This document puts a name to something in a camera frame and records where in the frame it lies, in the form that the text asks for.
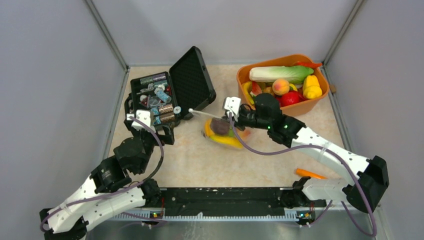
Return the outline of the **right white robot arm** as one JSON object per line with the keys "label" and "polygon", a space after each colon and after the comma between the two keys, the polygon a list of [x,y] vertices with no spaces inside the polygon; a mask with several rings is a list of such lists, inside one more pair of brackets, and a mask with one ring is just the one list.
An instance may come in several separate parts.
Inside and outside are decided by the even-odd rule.
{"label": "right white robot arm", "polygon": [[307,206],[315,200],[348,202],[357,210],[374,212],[389,187],[387,162],[380,156],[372,158],[355,154],[314,132],[304,122],[286,115],[269,93],[255,98],[255,109],[239,97],[226,97],[223,110],[230,124],[238,129],[253,128],[267,131],[285,152],[300,151],[332,169],[339,179],[303,177],[295,182],[293,200]]}

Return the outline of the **green apple toy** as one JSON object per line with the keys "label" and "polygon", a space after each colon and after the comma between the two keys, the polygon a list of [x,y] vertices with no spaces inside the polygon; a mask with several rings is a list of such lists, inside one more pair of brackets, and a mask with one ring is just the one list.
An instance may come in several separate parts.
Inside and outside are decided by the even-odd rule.
{"label": "green apple toy", "polygon": [[228,133],[227,133],[227,136],[228,136],[228,137],[231,137],[231,138],[234,138],[234,137],[235,137],[234,131],[230,129],[230,130],[228,131]]}

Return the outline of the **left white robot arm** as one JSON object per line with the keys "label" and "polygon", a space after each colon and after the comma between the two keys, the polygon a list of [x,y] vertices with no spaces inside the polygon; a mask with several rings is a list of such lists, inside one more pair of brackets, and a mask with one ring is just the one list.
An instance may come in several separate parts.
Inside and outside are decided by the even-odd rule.
{"label": "left white robot arm", "polygon": [[91,171],[83,184],[60,205],[39,212],[46,240],[83,240],[104,221],[136,207],[156,206],[162,197],[154,175],[165,159],[164,145],[173,145],[174,121],[159,111],[126,112],[124,139]]}

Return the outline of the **yellow bell pepper toy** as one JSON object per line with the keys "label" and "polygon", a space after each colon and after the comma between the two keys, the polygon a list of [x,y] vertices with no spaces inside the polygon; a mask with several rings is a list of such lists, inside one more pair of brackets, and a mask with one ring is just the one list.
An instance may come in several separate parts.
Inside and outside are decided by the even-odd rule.
{"label": "yellow bell pepper toy", "polygon": [[210,138],[211,136],[213,136],[215,133],[213,131],[213,128],[211,127],[212,124],[212,118],[208,119],[205,121],[204,127],[203,127],[203,134],[206,138]]}

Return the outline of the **clear dotted zip bag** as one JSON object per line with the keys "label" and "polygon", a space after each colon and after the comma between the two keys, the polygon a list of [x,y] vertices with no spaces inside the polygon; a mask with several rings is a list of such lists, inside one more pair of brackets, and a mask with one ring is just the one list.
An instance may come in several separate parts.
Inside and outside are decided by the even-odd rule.
{"label": "clear dotted zip bag", "polygon": [[188,112],[206,117],[201,129],[201,134],[204,138],[233,149],[242,149],[244,147],[236,137],[228,120],[207,112],[194,110],[193,108],[189,108]]}

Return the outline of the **dark purple fruit toy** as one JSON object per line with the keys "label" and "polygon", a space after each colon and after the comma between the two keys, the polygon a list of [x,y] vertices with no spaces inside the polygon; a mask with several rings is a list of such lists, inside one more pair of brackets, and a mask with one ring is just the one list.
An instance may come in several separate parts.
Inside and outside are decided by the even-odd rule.
{"label": "dark purple fruit toy", "polygon": [[211,127],[215,135],[227,136],[230,130],[230,123],[221,118],[212,118]]}

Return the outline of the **yellow banana toy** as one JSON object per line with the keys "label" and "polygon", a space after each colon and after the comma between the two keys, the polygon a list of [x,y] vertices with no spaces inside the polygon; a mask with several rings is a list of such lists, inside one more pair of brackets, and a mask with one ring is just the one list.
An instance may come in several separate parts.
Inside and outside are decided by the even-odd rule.
{"label": "yellow banana toy", "polygon": [[227,147],[231,147],[235,149],[243,148],[243,145],[240,143],[240,141],[233,136],[211,135],[208,138],[215,143],[218,143]]}

